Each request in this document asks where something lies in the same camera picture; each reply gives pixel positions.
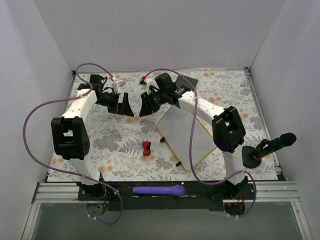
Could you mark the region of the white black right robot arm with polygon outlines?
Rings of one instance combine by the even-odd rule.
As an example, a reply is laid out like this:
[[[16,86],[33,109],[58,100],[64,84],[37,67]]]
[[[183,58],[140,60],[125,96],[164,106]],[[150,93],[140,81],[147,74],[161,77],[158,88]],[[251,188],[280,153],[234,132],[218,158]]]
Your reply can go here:
[[[161,105],[170,104],[210,124],[213,142],[222,151],[225,179],[218,182],[199,180],[199,183],[210,186],[217,195],[239,198],[245,192],[248,175],[244,170],[242,154],[246,130],[238,110],[233,106],[223,108],[201,98],[190,81],[186,86],[177,86],[166,72],[154,80],[156,86],[146,75],[139,82],[145,89],[141,94],[140,117],[157,112]]]

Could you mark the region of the yellow framed small whiteboard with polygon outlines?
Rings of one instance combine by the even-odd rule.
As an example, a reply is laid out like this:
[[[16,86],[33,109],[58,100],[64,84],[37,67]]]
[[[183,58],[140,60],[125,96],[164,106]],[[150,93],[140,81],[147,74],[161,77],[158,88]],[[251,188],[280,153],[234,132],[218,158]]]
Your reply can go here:
[[[156,124],[156,128],[187,172],[191,164],[196,167],[217,149],[213,135],[196,119],[192,138],[192,161],[189,157],[190,135],[194,115],[186,110],[171,106]]]

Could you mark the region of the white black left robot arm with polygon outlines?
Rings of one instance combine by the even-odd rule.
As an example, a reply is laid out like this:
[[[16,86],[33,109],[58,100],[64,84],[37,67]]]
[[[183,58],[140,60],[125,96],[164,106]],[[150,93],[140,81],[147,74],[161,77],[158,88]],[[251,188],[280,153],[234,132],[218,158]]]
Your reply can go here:
[[[51,131],[54,151],[67,160],[81,176],[78,186],[95,200],[106,196],[106,187],[98,181],[103,180],[102,174],[94,167],[87,157],[90,151],[85,120],[93,105],[107,108],[111,114],[133,117],[128,93],[123,94],[119,102],[120,89],[126,83],[124,80],[112,78],[110,86],[105,86],[106,78],[99,74],[92,74],[88,83],[82,83],[77,88],[77,99],[61,117],[53,118]]]

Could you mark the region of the red black felt eraser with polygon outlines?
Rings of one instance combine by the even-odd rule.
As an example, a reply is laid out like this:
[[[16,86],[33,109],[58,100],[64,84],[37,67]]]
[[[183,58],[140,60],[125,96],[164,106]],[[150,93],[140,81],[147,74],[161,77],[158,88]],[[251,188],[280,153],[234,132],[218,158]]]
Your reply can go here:
[[[151,154],[151,142],[150,141],[143,141],[142,147],[143,147],[143,155],[149,156]]]

